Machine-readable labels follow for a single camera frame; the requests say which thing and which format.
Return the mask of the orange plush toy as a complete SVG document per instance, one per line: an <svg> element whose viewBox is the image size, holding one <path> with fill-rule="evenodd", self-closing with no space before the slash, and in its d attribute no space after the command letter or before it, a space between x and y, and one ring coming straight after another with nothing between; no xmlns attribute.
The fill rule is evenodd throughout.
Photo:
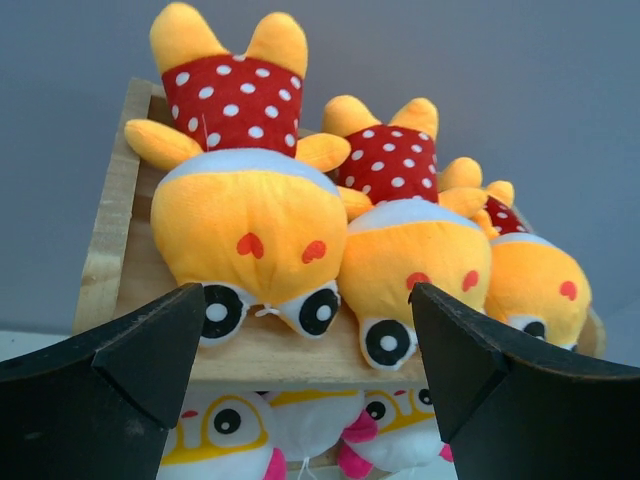
<svg viewBox="0 0 640 480"><path fill-rule="evenodd" d="M338 288L358 322L359 345L374 369L396 371L418 347L409 297L432 284L480 311L489 290L491 247L472 221L486 194L438 189L438 110L418 97L388 123L352 95L325 106L322 128L351 151L336 183L351 219Z"/></svg>

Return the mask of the orange plush toy face down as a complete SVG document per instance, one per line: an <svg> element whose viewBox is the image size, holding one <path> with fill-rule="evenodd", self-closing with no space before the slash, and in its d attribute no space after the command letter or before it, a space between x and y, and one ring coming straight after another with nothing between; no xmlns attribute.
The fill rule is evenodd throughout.
<svg viewBox="0 0 640 480"><path fill-rule="evenodd" d="M228 341L250 313L322 337L341 304L348 216L368 201L330 177L345 139L298 134L304 31L274 12L235 54L195 7L173 2L149 36L172 121L132 119L124 134L165 173L150 225L175 281L204 289L202 343Z"/></svg>

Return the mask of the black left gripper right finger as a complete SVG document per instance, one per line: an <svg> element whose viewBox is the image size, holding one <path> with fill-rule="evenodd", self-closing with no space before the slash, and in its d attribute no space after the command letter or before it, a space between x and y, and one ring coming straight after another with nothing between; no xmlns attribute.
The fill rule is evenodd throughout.
<svg viewBox="0 0 640 480"><path fill-rule="evenodd" d="M431 284L410 303L458 478L638 479L638 368L536 339Z"/></svg>

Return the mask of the white pink striped plush toy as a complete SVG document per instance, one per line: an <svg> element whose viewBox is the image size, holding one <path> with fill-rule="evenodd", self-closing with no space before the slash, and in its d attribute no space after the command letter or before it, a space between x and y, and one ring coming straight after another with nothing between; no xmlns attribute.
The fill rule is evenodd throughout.
<svg viewBox="0 0 640 480"><path fill-rule="evenodd" d="M262 394L275 419L274 445L287 462L300 462L298 479L316 479L311 460L334 447L364 406L362 390L269 391Z"/></svg>

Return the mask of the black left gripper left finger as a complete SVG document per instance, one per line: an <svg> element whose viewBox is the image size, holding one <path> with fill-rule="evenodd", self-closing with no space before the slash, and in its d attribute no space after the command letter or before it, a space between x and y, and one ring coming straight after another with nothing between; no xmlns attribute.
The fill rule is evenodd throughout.
<svg viewBox="0 0 640 480"><path fill-rule="evenodd" d="M204 289L179 287L1 364L4 479L153 479L180 416Z"/></svg>

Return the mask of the orange plush toy polka-dot dress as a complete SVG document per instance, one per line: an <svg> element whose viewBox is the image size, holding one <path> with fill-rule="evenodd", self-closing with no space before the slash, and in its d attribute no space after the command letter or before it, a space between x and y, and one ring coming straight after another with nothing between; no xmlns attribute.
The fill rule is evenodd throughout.
<svg viewBox="0 0 640 480"><path fill-rule="evenodd" d="M453 160L439 174L441 192L471 187L487 195L472 217L488 236L492 252L486 315L575 352L592 303L583 269L521 220L511 182L498 180L486 186L482 182L481 166L470 157Z"/></svg>

